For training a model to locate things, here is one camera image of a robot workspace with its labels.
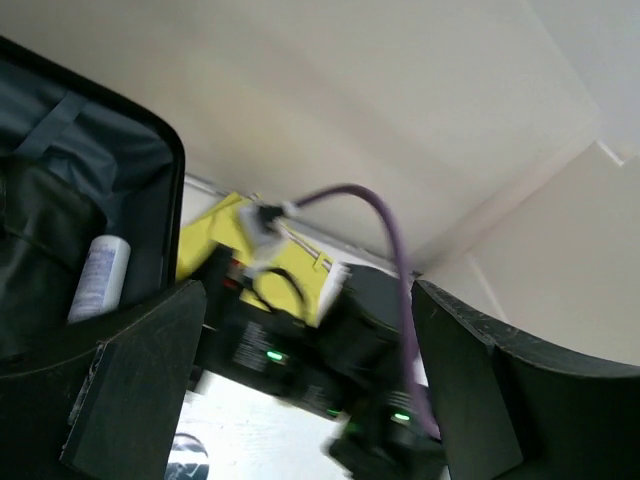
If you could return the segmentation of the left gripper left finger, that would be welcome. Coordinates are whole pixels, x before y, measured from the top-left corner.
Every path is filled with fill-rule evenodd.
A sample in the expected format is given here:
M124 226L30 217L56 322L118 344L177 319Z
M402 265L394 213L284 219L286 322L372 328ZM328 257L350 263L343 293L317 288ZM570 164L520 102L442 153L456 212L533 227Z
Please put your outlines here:
M163 478L206 306L185 281L2 360L2 478Z

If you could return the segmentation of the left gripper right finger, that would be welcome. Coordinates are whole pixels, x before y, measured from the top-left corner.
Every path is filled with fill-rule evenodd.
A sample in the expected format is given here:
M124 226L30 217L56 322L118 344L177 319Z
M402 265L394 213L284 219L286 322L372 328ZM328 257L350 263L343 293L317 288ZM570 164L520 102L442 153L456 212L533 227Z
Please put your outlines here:
M412 310L454 479L635 479L639 369L558 346L418 281Z

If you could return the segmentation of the round blue cream jar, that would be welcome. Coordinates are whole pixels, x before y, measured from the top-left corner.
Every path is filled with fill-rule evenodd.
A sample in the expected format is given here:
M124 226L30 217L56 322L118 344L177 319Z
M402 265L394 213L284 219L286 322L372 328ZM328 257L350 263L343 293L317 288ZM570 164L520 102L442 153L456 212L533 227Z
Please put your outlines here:
M191 434L177 433L169 453L164 479L206 480L209 467L209 456L204 444Z

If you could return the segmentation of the white lotion bottle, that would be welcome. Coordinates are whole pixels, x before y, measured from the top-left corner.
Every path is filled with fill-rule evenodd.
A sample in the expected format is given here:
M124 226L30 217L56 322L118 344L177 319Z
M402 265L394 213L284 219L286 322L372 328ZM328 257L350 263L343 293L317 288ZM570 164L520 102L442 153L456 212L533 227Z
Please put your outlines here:
M129 243L114 235L101 235L91 242L67 316L69 324L118 307L130 253Z

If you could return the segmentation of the yellow shorts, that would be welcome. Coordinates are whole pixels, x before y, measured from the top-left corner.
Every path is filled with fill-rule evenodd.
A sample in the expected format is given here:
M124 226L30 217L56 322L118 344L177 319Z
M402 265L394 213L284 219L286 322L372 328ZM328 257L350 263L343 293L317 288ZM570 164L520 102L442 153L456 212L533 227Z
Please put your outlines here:
M218 246L233 250L242 265L256 264L236 216L250 199L233 192L199 217L181 227L176 278L193 273ZM318 246L288 228L287 240L257 276L258 295L273 307L302 318L311 327L320 324L330 304L330 291L344 276L344 268Z

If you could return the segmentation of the yellow hard-shell suitcase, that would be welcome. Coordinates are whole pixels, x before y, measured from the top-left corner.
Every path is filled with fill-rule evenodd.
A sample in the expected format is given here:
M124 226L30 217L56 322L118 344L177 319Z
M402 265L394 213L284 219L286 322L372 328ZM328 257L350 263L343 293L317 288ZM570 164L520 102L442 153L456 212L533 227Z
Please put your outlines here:
M159 116L1 42L1 354L61 329L90 243L124 239L122 301L175 277L185 151Z

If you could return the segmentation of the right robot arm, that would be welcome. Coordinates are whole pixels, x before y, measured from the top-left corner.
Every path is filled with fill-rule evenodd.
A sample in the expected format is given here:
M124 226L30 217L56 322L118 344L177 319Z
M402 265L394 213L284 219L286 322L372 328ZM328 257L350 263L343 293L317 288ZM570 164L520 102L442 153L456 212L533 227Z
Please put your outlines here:
M337 297L317 325L299 275L267 274L294 296L287 311L216 247L194 272L207 295L198 367L318 416L348 420L326 448L353 479L437 479L444 448L414 417L404 390L397 280L349 265Z

